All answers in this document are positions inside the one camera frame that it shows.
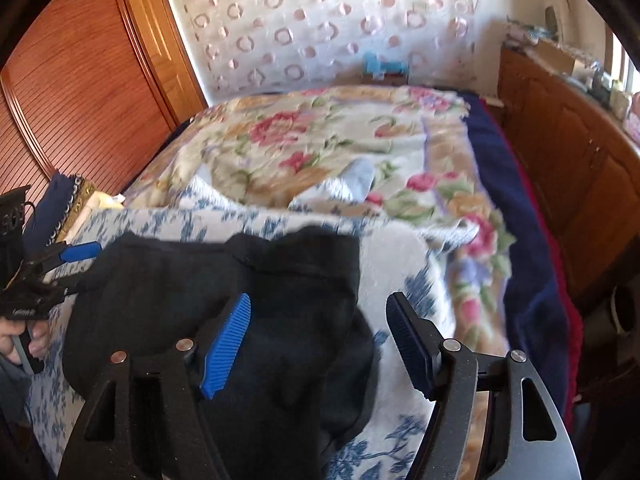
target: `human hand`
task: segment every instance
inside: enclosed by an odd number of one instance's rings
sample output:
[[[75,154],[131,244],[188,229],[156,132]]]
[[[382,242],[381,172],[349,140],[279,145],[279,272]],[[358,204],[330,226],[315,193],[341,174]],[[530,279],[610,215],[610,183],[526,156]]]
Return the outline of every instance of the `human hand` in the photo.
[[[29,321],[31,327],[31,343],[29,353],[38,359],[44,358],[49,350],[49,321]],[[0,317],[0,354],[9,359],[13,364],[20,364],[20,356],[14,348],[12,335],[20,335],[24,332],[24,321],[9,321]]]

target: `blue cushion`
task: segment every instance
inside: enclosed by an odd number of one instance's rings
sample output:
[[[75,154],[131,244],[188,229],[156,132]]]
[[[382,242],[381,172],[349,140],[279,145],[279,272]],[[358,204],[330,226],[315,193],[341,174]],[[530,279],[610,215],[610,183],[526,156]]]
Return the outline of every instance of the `blue cushion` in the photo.
[[[63,222],[74,198],[74,177],[56,171],[35,212],[29,218],[22,240],[27,257],[41,253],[57,226]]]

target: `small container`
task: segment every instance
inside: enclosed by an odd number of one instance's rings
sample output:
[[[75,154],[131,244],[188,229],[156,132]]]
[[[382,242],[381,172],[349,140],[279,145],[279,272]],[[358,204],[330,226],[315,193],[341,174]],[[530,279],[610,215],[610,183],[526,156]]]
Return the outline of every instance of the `small container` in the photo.
[[[611,76],[606,72],[596,72],[589,94],[605,109],[609,109],[611,99]]]
[[[611,89],[611,97],[609,98],[609,106],[612,113],[619,121],[624,121],[631,110],[631,94],[619,90],[617,88]]]

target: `wooden dresser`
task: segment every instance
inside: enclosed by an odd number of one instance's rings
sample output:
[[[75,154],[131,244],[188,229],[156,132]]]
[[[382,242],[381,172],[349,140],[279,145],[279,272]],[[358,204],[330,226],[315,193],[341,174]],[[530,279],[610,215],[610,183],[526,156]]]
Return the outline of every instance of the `wooden dresser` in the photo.
[[[505,133],[560,245],[569,293],[584,298],[637,239],[640,150],[594,100],[523,54],[503,49],[498,94]]]

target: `pink flower pattern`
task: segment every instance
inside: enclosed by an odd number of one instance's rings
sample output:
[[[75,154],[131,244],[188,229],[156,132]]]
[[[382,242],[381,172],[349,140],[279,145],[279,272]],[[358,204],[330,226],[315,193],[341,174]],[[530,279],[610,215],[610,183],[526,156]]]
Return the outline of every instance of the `pink flower pattern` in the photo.
[[[423,107],[437,114],[443,114],[451,108],[451,102],[429,88],[411,87],[409,95]]]
[[[478,259],[488,258],[495,254],[497,251],[498,233],[495,231],[491,222],[475,213],[469,213],[465,215],[465,218],[477,224],[480,230],[476,238],[462,248],[463,253]]]
[[[249,138],[259,146],[293,144],[298,140],[298,134],[306,132],[309,119],[300,112],[278,112],[254,125]]]
[[[478,298],[470,298],[460,304],[460,314],[467,324],[477,324],[480,321],[482,304]]]
[[[413,189],[418,192],[431,191],[438,183],[438,178],[431,173],[419,173],[411,178],[406,183],[407,189]]]
[[[392,139],[393,137],[401,137],[411,135],[412,129],[404,124],[383,124],[376,129],[374,136],[379,139]]]
[[[305,155],[305,152],[294,152],[287,160],[283,160],[278,166],[280,168],[291,168],[294,173],[298,173],[302,167],[314,158],[312,154]]]
[[[304,97],[317,97],[319,95],[325,94],[327,90],[327,88],[311,88],[309,90],[303,90],[302,92],[300,92],[300,95]]]
[[[365,199],[365,202],[370,202],[380,207],[382,207],[382,203],[384,201],[385,201],[385,198],[382,195],[382,193],[378,193],[375,191],[372,191],[371,193],[369,193]]]

